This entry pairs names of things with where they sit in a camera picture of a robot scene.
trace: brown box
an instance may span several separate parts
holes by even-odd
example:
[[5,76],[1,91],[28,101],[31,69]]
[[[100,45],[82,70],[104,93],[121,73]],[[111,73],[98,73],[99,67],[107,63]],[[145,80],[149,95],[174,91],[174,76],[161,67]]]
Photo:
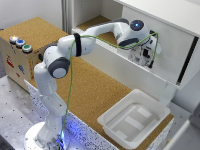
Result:
[[[25,54],[22,49],[10,44],[10,36],[13,35],[31,45],[33,52]],[[39,17],[0,31],[0,49],[7,75],[28,90],[24,79],[29,81],[34,78],[33,69],[41,62],[38,55],[43,55],[48,44],[57,42],[59,38],[67,35]]]

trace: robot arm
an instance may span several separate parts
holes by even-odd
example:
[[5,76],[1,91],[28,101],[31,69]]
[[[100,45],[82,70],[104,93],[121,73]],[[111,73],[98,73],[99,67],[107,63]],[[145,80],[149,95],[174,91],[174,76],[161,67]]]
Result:
[[[100,24],[88,28],[80,36],[91,35],[98,36],[106,32],[113,32],[119,46],[130,46],[137,43],[147,36],[149,30],[146,25],[135,20],[130,25],[126,19],[117,19],[112,22]],[[45,124],[37,134],[37,142],[40,147],[47,147],[48,143],[56,138],[62,128],[62,116],[65,114],[67,106],[63,100],[56,94],[56,80],[67,75],[70,66],[70,51],[73,41],[73,35],[59,39],[57,46],[51,46],[45,50],[43,62],[34,68],[34,77],[40,94],[42,103],[48,109]],[[92,37],[81,38],[81,55],[92,52],[96,39]],[[157,39],[150,37],[143,41],[143,47],[154,50]],[[76,56],[76,44],[72,47],[72,56]]]

